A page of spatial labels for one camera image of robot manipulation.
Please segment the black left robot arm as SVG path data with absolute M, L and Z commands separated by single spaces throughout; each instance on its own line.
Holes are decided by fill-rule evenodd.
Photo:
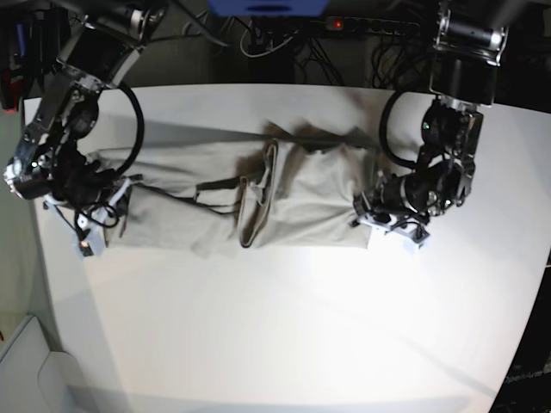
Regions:
M 412 91 L 405 86 L 388 99 L 378 138 L 387 160 L 408 172 L 397 176 L 379 171 L 375 183 L 354 199 L 357 217 L 353 226 L 396 233 L 420 247 L 430 237 L 431 219 L 464 204 L 476 171 L 484 120 L 479 109 L 494 102 L 507 39 L 506 26 L 483 22 L 452 1 L 438 4 L 429 81 L 434 99 L 421 123 L 422 144 L 416 159 L 406 160 L 388 141 L 394 104 Z

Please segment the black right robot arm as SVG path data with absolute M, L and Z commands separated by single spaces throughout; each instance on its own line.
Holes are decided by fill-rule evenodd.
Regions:
M 118 205 L 133 181 L 127 170 L 145 138 L 145 119 L 137 96 L 123 79 L 152 40 L 163 20 L 165 1 L 62 1 L 60 6 L 84 17 L 57 57 L 59 70 L 43 95 L 34 118 L 22 132 L 3 171 L 10 191 L 25 200 L 41 198 L 66 225 L 83 256 L 98 255 L 103 233 L 121 219 Z M 137 125 L 133 147 L 109 168 L 81 154 L 77 144 L 99 117 L 98 101 L 108 89 L 130 101 Z

